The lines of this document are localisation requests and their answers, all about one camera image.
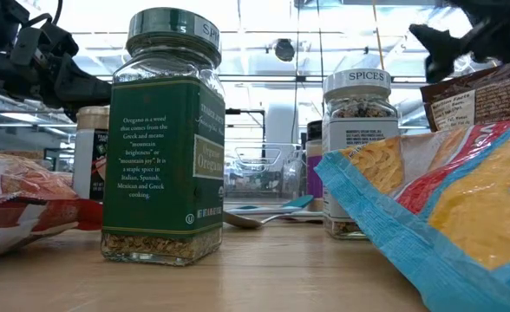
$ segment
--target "spice jar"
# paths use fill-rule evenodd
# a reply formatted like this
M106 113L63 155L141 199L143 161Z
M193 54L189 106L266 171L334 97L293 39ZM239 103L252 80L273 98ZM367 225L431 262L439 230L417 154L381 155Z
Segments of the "spice jar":
M80 198L102 201L107 168L108 107L82 107L77 119L72 187Z
M222 240L224 92L219 30L185 10L136 14L114 73L101 252L187 265Z
M323 182L315 172L315 167L323 158L323 121L312 121L307 125L307 194L313 195L308 211L323 210Z
M324 80L323 153L399 135L397 111L388 103L390 75L350 69ZM366 238L330 192L323 190L324 228L338 239Z

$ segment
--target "green label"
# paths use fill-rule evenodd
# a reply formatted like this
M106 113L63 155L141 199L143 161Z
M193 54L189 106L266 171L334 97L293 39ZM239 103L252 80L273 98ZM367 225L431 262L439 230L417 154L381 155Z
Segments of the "green label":
M103 231L191 237L222 226L225 104L199 80L113 85Z

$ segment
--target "metal spoon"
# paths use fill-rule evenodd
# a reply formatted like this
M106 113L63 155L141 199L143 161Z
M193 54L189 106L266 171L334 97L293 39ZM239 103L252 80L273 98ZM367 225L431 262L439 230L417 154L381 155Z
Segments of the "metal spoon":
M289 214L280 214L259 221L252 218L240 217L238 215L224 211L224 222L242 229L258 229L261 226L265 225L267 222L270 222L277 218L287 217L288 215Z

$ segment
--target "wooden table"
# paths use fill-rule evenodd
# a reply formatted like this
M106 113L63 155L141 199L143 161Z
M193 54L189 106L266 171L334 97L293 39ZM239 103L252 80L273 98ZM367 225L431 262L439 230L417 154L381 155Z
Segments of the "wooden table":
M67 231L0 257L0 311L426 311L370 243L322 225L226 227L220 250L186 268L109 262L99 242Z

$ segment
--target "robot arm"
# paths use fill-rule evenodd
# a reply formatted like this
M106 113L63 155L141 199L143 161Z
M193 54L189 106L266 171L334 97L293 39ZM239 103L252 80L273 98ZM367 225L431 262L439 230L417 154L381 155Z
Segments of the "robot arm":
M510 62L510 0L449 0L467 15L473 29L462 38L449 31L426 25L411 25L409 30L428 50L425 60L427 82L439 82L454 72L454 61L472 53L474 61L496 58Z
M61 7L59 0L57 15ZM43 19L40 29L30 27ZM107 105L111 86L78 68L72 57L79 48L56 19L41 15L29 21L29 12L16 0L0 0L0 94L62 107L75 120L81 107Z

